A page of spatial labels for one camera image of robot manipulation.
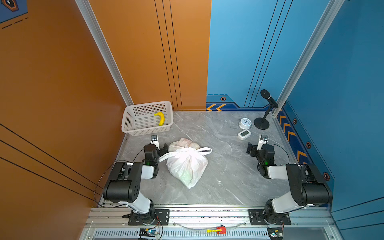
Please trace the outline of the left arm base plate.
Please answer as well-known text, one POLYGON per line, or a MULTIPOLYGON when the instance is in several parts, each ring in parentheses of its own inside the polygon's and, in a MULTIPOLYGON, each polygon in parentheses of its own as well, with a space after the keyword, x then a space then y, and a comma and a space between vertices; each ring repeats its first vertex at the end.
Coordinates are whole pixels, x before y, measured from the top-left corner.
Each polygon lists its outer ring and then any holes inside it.
POLYGON ((154 209, 147 214, 137 214, 131 211, 128 220, 129 226, 152 226, 160 222, 160 225, 167 226, 170 220, 169 209, 154 209))

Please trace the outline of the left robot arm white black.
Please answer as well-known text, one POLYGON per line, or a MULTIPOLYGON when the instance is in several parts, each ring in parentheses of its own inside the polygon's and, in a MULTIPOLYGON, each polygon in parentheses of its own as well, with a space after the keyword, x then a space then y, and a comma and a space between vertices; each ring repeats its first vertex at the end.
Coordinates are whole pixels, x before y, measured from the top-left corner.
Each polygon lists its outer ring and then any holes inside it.
POLYGON ((103 189, 103 198, 132 211, 122 217, 129 225, 152 225, 160 223, 154 202, 141 192, 141 181, 155 179, 159 172, 160 157, 168 153, 168 145, 158 148, 155 144, 143 147, 145 158, 141 162, 119 161, 113 165, 103 189))

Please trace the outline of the white plastic bag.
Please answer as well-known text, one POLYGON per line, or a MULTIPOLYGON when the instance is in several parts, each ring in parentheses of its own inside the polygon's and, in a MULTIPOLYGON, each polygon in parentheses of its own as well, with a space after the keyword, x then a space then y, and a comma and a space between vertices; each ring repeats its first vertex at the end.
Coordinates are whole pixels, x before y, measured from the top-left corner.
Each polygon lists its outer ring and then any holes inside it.
POLYGON ((180 180, 188 189, 193 188, 201 179, 208 166, 206 155, 212 153, 208 147, 181 138, 168 147, 168 153, 160 157, 159 162, 166 162, 172 176, 180 180))

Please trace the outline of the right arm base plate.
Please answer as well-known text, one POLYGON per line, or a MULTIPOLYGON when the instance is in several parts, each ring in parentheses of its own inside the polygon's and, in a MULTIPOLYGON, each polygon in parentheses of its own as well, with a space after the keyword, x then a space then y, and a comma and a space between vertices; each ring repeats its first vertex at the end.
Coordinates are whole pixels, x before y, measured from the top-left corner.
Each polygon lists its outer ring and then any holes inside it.
POLYGON ((252 226, 278 225, 289 226, 292 224, 289 214, 264 213, 262 209, 249 209, 249 219, 252 226))

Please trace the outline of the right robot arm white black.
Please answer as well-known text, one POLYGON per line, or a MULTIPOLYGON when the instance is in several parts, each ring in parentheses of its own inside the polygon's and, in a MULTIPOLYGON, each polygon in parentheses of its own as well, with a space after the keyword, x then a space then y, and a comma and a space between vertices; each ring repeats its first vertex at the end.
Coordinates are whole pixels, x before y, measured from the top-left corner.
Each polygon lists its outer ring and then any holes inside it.
POLYGON ((330 204, 333 194, 314 164, 275 164, 275 150, 271 144, 261 147, 248 143, 247 153, 257 158, 258 171, 270 180, 287 180, 290 190, 266 202, 260 214, 250 211, 257 225, 289 225, 289 214, 307 206, 330 204))

